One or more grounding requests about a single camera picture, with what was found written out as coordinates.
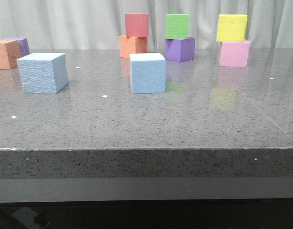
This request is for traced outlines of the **smooth light blue foam cube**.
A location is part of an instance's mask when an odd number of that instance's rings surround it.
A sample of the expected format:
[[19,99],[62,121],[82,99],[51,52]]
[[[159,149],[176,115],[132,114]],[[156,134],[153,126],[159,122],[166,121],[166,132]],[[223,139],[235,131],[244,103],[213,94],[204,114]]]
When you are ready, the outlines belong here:
[[130,79],[133,94],[166,91],[166,60],[161,53],[131,53]]

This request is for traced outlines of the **textured light blue foam cube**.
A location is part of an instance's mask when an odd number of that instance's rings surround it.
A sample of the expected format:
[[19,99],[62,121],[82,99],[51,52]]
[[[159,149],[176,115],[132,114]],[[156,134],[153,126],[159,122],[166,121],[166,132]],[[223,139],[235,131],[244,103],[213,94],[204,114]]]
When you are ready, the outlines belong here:
[[26,93],[57,93],[68,84],[64,53],[32,53],[17,63]]

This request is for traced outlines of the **orange foam cube under red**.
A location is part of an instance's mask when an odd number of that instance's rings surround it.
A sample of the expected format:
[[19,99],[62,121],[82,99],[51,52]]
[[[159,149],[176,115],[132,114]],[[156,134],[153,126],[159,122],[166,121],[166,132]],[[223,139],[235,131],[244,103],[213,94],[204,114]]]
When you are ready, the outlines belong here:
[[147,53],[148,38],[147,37],[126,37],[119,36],[120,57],[129,58],[131,53]]

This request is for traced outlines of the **large purple foam cube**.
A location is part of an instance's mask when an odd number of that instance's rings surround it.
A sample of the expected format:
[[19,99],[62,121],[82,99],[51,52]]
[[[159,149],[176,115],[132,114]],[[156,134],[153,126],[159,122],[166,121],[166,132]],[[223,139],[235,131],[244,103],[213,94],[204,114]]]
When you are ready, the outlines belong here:
[[185,62],[194,59],[195,38],[165,39],[165,59]]

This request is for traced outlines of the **red foam cube on orange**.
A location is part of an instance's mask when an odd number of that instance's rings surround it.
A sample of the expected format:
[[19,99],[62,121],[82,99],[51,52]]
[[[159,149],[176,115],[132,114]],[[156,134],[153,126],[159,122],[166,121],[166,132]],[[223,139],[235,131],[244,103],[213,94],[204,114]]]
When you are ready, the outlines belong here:
[[149,15],[147,13],[126,13],[125,29],[127,37],[148,36]]

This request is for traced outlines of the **green foam cube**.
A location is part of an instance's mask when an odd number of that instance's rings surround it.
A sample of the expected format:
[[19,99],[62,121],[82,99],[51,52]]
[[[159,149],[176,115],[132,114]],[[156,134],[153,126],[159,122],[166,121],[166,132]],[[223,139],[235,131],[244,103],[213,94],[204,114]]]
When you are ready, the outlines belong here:
[[189,37],[189,14],[166,15],[166,39],[187,39]]

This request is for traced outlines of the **pink foam cube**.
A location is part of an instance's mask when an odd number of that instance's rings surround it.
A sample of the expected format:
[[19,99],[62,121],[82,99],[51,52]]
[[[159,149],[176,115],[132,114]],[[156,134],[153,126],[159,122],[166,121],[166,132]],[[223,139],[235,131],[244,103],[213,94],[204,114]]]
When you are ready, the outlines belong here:
[[219,66],[222,67],[247,67],[250,42],[221,42]]

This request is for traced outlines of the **yellow foam cube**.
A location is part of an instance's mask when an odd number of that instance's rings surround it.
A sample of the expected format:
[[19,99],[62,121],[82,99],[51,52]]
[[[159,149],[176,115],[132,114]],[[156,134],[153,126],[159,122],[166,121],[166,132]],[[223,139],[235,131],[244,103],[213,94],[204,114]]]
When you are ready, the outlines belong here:
[[219,14],[217,42],[244,42],[247,25],[245,14]]

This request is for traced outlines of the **grey pleated curtain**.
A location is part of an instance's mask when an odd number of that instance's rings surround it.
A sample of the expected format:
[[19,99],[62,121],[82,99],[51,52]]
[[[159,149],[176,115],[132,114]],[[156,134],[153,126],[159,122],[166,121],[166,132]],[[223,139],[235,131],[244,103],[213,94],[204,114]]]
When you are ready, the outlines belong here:
[[246,14],[252,48],[293,48],[293,0],[0,0],[0,39],[31,49],[118,49],[126,13],[149,15],[148,46],[163,49],[167,14],[187,13],[196,48],[214,49],[219,14]]

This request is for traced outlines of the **small purple foam cube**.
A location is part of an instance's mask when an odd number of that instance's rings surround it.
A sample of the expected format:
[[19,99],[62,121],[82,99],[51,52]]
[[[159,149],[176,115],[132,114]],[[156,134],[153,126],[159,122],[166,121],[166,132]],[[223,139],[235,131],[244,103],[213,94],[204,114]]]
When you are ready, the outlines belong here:
[[16,40],[20,49],[20,56],[24,57],[30,54],[28,40],[26,37],[8,37],[8,40]]

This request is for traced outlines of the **dented orange foam cube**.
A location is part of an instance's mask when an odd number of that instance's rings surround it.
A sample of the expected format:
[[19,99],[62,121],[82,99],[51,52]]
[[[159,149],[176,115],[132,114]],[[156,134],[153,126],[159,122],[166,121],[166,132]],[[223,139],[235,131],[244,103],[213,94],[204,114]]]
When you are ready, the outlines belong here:
[[0,40],[0,69],[13,69],[18,66],[20,49],[16,40]]

